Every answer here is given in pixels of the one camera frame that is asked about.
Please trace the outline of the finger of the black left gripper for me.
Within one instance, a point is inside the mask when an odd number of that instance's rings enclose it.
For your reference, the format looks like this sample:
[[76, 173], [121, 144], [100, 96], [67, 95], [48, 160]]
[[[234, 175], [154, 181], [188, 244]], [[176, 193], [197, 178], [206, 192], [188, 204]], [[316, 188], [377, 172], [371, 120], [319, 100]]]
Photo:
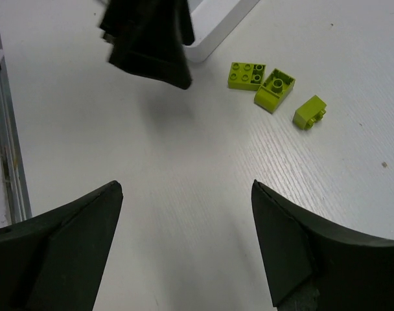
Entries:
[[99, 28], [112, 45], [110, 64], [180, 89], [191, 86], [184, 47], [195, 36], [187, 1], [112, 0], [105, 7]]

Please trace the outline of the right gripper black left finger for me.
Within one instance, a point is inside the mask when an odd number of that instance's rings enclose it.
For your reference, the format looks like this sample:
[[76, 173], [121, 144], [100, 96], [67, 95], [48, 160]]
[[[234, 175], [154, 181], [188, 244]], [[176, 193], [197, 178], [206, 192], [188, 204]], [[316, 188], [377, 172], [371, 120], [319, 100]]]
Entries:
[[111, 181], [0, 228], [0, 310], [92, 310], [122, 200]]

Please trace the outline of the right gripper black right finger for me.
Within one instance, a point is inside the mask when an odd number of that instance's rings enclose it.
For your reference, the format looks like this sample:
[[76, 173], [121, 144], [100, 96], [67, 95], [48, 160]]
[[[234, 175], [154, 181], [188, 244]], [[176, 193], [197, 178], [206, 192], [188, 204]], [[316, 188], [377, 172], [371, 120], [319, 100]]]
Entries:
[[255, 181], [253, 219], [278, 310], [394, 310], [394, 240], [318, 216]]

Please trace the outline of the small lime lego brick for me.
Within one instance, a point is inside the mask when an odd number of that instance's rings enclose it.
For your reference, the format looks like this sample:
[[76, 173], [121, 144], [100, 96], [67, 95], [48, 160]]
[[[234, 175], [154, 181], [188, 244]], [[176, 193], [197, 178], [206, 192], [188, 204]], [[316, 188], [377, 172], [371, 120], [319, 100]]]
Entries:
[[326, 107], [326, 103], [314, 95], [296, 109], [292, 121], [300, 130], [309, 130], [326, 114]]

